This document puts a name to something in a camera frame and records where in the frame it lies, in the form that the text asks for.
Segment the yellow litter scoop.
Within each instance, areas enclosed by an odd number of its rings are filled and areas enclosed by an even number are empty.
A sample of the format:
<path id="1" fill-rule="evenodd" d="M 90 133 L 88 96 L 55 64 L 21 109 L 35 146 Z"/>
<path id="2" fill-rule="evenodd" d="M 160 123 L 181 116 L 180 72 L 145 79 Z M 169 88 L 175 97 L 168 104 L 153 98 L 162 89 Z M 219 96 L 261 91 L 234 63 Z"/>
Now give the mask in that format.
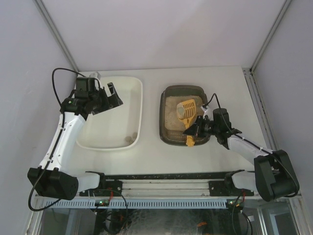
<path id="1" fill-rule="evenodd" d="M 183 106 L 185 108 L 185 115 L 183 119 L 179 119 L 178 115 L 177 118 L 180 122 L 182 122 L 185 126 L 185 129 L 188 129 L 190 127 L 190 124 L 192 120 L 194 119 L 196 115 L 196 103 L 194 99 L 189 99 L 183 102 L 180 102 L 177 107 Z"/>

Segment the dark brown litter box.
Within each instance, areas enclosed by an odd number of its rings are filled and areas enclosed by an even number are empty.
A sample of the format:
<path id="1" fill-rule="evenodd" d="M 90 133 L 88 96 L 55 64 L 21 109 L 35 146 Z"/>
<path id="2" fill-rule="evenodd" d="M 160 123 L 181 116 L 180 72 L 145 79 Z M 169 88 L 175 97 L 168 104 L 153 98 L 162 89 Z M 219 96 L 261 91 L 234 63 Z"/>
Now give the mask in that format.
<path id="1" fill-rule="evenodd" d="M 169 130 L 165 127 L 165 107 L 166 107 L 166 98 L 174 96 L 180 97 L 183 95 L 195 95 L 199 96 L 201 101 L 205 103 L 208 102 L 207 95 L 204 90 L 199 86 L 193 85 L 173 85 L 167 87 L 160 98 L 160 109 L 159 109 L 159 136 L 160 139 L 169 145 L 176 146 L 186 146 L 187 136 L 183 134 L 183 131 L 174 131 Z"/>

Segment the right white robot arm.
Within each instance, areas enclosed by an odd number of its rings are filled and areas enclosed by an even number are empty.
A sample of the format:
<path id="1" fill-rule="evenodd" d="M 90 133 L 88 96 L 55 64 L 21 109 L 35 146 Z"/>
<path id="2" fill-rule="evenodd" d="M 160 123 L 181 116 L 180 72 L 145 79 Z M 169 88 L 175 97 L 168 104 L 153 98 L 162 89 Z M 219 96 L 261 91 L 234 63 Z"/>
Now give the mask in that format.
<path id="1" fill-rule="evenodd" d="M 226 187 L 255 191 L 267 202 L 298 194 L 300 185 L 287 152 L 257 145 L 233 128 L 227 118 L 210 120 L 198 116 L 184 134 L 215 136 L 220 145 L 236 152 L 254 166 L 252 171 L 240 169 L 229 173 L 224 180 Z"/>

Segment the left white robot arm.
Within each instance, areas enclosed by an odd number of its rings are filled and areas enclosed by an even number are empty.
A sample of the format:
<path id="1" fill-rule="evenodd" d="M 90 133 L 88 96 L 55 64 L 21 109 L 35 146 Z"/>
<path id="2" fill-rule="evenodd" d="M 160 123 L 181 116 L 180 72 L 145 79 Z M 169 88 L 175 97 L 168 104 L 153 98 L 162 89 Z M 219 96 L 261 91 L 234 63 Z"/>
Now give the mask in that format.
<path id="1" fill-rule="evenodd" d="M 43 197 L 72 200 L 77 193 L 99 186 L 101 173 L 87 171 L 74 176 L 66 165 L 88 116 L 123 105 L 114 84 L 107 85 L 109 93 L 95 78 L 78 78 L 75 89 L 61 103 L 59 124 L 47 154 L 27 173 L 32 191 Z"/>

